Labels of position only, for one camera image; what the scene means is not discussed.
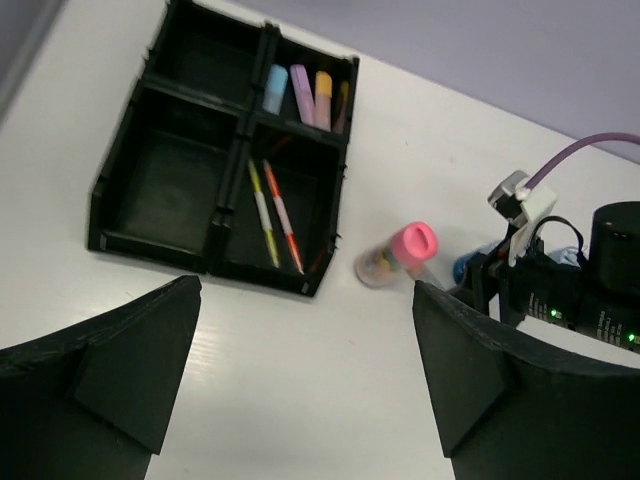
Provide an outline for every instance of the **pink cap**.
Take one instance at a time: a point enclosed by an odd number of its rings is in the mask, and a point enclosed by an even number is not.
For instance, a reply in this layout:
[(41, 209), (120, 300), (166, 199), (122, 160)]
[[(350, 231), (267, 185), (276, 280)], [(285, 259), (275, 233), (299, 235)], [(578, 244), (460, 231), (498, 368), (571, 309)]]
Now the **pink cap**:
[(391, 238), (391, 253), (405, 267), (415, 267), (438, 253), (438, 239), (426, 223), (410, 223)]

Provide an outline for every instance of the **pink highlighter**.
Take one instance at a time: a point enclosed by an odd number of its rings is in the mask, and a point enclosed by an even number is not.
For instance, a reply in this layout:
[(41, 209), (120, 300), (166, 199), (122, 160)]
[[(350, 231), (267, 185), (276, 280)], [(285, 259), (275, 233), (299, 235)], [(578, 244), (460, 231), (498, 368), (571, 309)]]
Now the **pink highlighter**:
[(313, 93), (311, 93), (311, 85), (309, 77), (304, 65), (291, 65), (291, 83), (293, 83), (293, 91), (296, 94), (298, 102), (298, 110), (300, 111), (300, 120), (307, 125), (315, 125), (315, 105), (313, 103)]

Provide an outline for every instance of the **white label band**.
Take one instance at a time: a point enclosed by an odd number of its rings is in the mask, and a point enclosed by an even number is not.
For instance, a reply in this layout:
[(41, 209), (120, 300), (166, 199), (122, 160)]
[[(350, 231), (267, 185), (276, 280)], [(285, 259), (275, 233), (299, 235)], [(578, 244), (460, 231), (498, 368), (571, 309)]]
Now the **white label band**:
[(291, 228), (291, 223), (289, 222), (289, 217), (287, 216), (287, 209), (284, 208), (284, 202), (281, 197), (274, 197), (273, 203), (276, 205), (276, 210), (278, 211), (278, 216), (280, 217), (280, 223), (282, 223), (282, 230), (284, 230), (285, 235), (291, 235), (293, 233), (293, 229)]
[(267, 202), (264, 200), (262, 192), (255, 192), (256, 204), (258, 205), (258, 213), (260, 214), (260, 223), (263, 230), (273, 230), (271, 227), (271, 219), (269, 218), (269, 210), (267, 210)]

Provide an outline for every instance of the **blue highlighter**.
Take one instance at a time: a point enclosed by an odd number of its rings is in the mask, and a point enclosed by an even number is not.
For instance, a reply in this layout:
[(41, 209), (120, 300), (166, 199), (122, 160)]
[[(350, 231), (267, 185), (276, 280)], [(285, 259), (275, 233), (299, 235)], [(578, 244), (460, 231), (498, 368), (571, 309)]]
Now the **blue highlighter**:
[(264, 92), (264, 101), (262, 108), (269, 113), (278, 115), (282, 106), (282, 98), (287, 88), (287, 80), (289, 72), (280, 65), (272, 65), (269, 70), (269, 79), (267, 80), (267, 88)]

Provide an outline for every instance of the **black cable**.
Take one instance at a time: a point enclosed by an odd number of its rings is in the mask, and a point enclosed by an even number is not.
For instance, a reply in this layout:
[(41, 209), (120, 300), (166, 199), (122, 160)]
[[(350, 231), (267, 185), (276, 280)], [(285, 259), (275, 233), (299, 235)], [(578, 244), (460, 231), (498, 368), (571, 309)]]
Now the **black cable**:
[(527, 255), (536, 255), (536, 250), (534, 249), (534, 240), (536, 239), (537, 235), (538, 235), (538, 231), (542, 228), (542, 226), (545, 223), (549, 223), (549, 222), (558, 222), (558, 223), (562, 223), (563, 225), (568, 226), (569, 228), (571, 228), (571, 230), (573, 230), (573, 233), (576, 234), (576, 238), (578, 239), (578, 265), (580, 265), (581, 268), (584, 268), (587, 265), (587, 259), (585, 258), (584, 254), (582, 253), (582, 249), (584, 247), (584, 237), (582, 236), (582, 234), (578, 231), (578, 229), (576, 227), (574, 227), (571, 222), (569, 222), (569, 220), (567, 220), (564, 217), (559, 217), (557, 215), (550, 215), (548, 217), (543, 218), (540, 222), (538, 222), (538, 224), (535, 226), (535, 228), (533, 229), (533, 232), (531, 233), (531, 237), (529, 238), (529, 246), (527, 247)]

